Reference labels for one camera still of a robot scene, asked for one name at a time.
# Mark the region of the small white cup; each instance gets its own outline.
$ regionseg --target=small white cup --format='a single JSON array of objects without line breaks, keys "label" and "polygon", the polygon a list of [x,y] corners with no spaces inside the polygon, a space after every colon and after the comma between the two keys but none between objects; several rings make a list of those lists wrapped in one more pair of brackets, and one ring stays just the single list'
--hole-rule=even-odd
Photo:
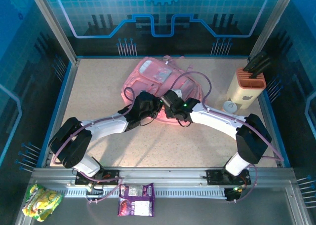
[{"label": "small white cup", "polygon": [[229,114],[234,114],[237,111],[237,105],[232,101],[226,101],[223,104],[222,111]]}]

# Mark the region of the table surface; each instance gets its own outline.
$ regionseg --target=table surface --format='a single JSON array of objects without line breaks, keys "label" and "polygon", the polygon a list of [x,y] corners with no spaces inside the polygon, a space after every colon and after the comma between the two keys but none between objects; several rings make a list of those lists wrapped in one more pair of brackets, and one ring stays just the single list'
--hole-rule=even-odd
[{"label": "table surface", "polygon": [[[81,60],[64,121],[69,117],[79,120],[97,119],[116,113],[125,105],[121,88],[140,59]],[[178,59],[179,67],[206,74],[212,82],[208,105],[221,109],[226,92],[237,68],[244,67],[245,59]],[[195,75],[204,92],[208,83]],[[258,100],[237,114],[262,114]],[[236,153],[237,145],[228,135],[213,128],[192,124],[188,128],[153,121],[123,134],[113,134],[91,142],[87,153],[104,166],[122,167],[223,167]],[[265,155],[273,156],[267,149]],[[262,159],[259,167],[276,167],[273,160]]]}]

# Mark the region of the snack bag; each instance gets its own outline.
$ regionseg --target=snack bag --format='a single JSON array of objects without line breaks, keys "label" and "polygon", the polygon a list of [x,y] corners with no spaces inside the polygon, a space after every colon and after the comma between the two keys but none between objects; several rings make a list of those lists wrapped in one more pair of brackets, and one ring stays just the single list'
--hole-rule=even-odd
[{"label": "snack bag", "polygon": [[118,216],[154,216],[154,184],[121,185]]},{"label": "snack bag", "polygon": [[42,222],[55,210],[63,198],[64,194],[35,184],[26,191],[26,201],[22,212],[25,216]]}]

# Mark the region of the purple snack bag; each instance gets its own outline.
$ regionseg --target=purple snack bag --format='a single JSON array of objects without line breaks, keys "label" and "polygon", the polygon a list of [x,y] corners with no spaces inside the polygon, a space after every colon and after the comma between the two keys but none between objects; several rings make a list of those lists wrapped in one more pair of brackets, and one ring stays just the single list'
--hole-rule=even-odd
[{"label": "purple snack bag", "polygon": [[154,184],[121,185],[118,216],[154,216]]}]

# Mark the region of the glass panel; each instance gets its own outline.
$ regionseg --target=glass panel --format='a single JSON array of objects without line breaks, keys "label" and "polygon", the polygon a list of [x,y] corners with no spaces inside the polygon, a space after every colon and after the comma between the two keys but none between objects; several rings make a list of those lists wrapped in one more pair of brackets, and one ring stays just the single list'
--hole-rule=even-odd
[{"label": "glass panel", "polygon": [[69,61],[33,0],[0,4],[0,220],[14,224]]},{"label": "glass panel", "polygon": [[292,0],[265,50],[275,63],[265,73],[272,104],[296,175],[316,177],[316,6]]},{"label": "glass panel", "polygon": [[78,56],[248,55],[277,0],[48,0]]}]

